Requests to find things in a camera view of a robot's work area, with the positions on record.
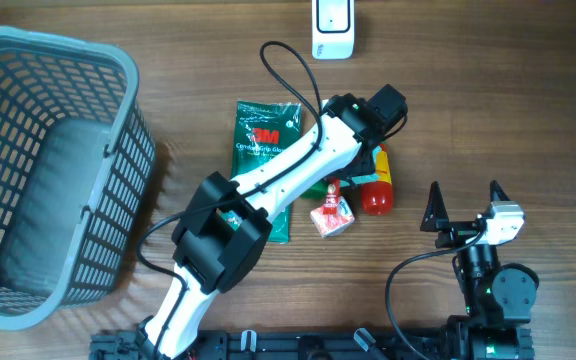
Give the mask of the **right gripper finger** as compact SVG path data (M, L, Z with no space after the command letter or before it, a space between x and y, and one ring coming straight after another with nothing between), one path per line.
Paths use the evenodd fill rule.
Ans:
M509 201L510 198L504 192L501 185L496 181L492 180L490 182L490 201L491 202L499 202L499 201Z
M450 229L450 220L438 181L430 186L427 206L420 224L422 232L443 232Z

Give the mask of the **red sriracha sauce bottle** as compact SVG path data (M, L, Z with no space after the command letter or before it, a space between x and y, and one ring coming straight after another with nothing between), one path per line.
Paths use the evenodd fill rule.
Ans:
M394 190L386 148L383 144L375 156L377 180L361 187L362 209L368 215L386 215L392 211Z

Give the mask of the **red coffee stick sachet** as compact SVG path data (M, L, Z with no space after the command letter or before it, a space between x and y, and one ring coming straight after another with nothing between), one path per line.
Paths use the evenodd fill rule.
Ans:
M324 215L336 215L338 212L340 194L340 180L332 178L327 186L325 203L323 205Z

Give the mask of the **green lid white jar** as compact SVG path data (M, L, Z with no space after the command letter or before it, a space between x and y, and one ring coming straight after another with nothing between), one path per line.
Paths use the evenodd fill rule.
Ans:
M302 195L306 199L321 199L326 196L328 191L328 183L320 180L308 188Z

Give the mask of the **red tissue packet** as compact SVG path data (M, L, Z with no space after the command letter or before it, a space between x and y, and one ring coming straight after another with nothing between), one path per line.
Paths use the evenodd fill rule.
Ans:
M338 235L355 222L355 216L343 196L339 197L336 214L325 214L324 206L320 206L310 212L310 218L321 237Z

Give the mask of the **green 3M gloves packet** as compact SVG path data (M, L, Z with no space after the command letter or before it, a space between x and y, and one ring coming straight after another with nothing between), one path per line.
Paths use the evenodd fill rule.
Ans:
M233 135L231 177L272 160L301 136L299 103L263 104L239 100Z

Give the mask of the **pale green wipes packet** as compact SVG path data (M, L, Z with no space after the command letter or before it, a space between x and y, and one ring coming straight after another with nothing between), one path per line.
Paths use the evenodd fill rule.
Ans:
M357 186L360 186L360 185L363 185L366 183L375 182L378 179L379 179L379 176L376 173L368 174L368 175L354 176L354 177L350 177L350 178L345 179L345 180L341 180L340 181L340 187L341 188L345 188L345 187L355 188Z

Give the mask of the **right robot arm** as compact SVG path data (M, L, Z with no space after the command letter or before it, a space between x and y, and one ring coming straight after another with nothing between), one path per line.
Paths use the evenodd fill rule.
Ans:
M519 263L501 264L497 248L518 237L525 223L519 203L498 182L490 183L490 203L472 221L449 219L438 182L433 182L420 230L436 232L435 247L456 252L452 264L466 314L453 315L439 330L437 359L528 360L536 357L531 309L539 278Z

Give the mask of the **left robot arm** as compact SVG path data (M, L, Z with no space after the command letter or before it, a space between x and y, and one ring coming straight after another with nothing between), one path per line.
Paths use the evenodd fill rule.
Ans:
M148 359L175 359L195 342L214 298L256 265L274 219L326 177L354 184L375 171L374 149L408 112L391 85L370 99L335 95L318 125L267 163L228 180L203 180L176 218L171 287L156 315L139 327L137 343Z

